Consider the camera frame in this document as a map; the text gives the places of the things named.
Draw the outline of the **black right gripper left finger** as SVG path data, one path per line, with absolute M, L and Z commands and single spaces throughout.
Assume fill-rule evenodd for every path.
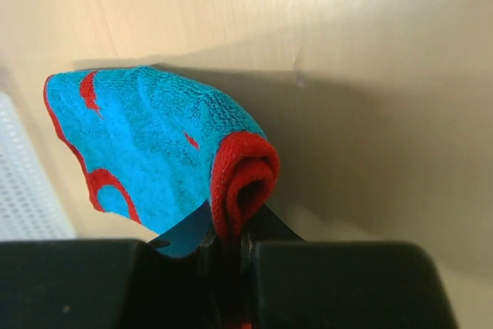
M 4 242 L 1 326 L 212 328 L 196 275 L 196 252 L 210 227 L 203 204 L 150 242 Z

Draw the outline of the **red patterned towel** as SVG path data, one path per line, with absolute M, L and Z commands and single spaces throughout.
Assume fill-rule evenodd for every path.
M 55 74 L 43 99 L 95 210 L 126 217 L 156 239 L 208 205 L 196 275 L 212 328 L 251 327 L 250 242 L 242 233 L 280 172 L 251 115 L 211 86 L 148 66 Z

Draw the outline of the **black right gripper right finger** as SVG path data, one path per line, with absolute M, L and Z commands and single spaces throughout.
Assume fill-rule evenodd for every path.
M 303 240 L 269 207 L 250 242 L 254 328 L 456 328 L 438 269 L 408 242 Z

